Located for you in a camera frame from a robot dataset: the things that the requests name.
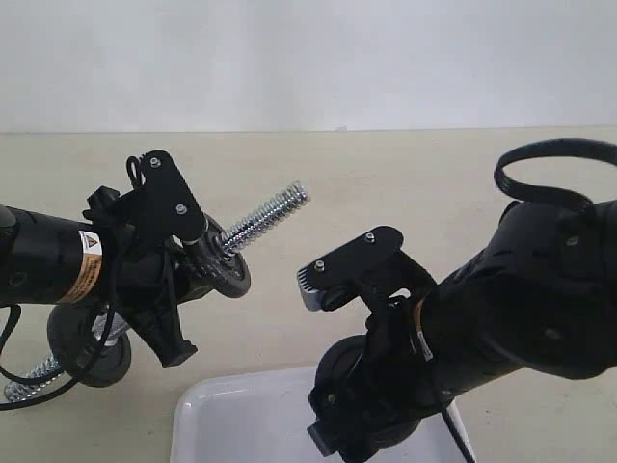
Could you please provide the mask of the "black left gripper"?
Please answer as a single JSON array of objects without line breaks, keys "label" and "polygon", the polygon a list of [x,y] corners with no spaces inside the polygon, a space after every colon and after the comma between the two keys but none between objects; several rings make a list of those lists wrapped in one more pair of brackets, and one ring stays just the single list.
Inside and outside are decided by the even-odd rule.
[{"label": "black left gripper", "polygon": [[166,236],[144,241],[131,214],[143,210],[136,190],[100,186],[88,198],[82,227],[82,313],[97,318],[114,309],[153,351],[163,368],[178,367],[197,352],[183,338],[177,304],[203,298],[213,275],[177,260]]}]

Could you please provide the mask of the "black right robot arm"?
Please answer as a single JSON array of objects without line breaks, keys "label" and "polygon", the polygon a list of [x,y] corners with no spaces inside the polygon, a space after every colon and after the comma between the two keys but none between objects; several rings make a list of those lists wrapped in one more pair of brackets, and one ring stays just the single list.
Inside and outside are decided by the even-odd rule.
[{"label": "black right robot arm", "polygon": [[454,399],[522,368],[571,380],[616,364],[616,205],[589,216],[530,202],[504,210],[487,246],[442,281],[380,226],[298,273],[306,305],[355,299],[365,331],[334,344],[308,396],[325,456],[364,462]]}]

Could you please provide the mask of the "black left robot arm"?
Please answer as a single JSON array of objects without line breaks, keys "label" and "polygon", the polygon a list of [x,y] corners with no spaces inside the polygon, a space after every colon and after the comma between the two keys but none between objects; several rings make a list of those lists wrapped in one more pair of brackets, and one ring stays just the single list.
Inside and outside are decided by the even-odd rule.
[{"label": "black left robot arm", "polygon": [[1,302],[51,307],[49,346],[71,375],[122,370],[129,333],[176,367],[196,352],[179,307],[216,287],[219,231],[191,195],[157,198],[143,187],[98,188],[82,221],[5,206]]}]

